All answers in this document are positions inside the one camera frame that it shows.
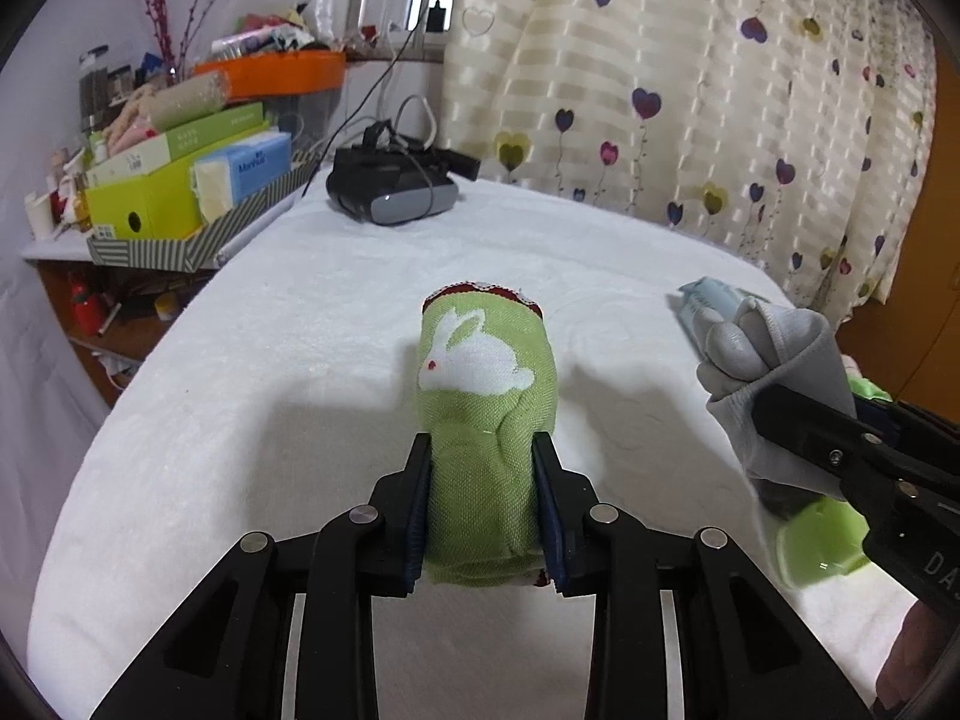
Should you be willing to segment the right hand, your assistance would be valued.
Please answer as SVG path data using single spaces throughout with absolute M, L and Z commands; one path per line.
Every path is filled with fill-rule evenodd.
M 916 601 L 875 680 L 874 709 L 893 712 L 911 699 L 952 639 L 955 624 Z

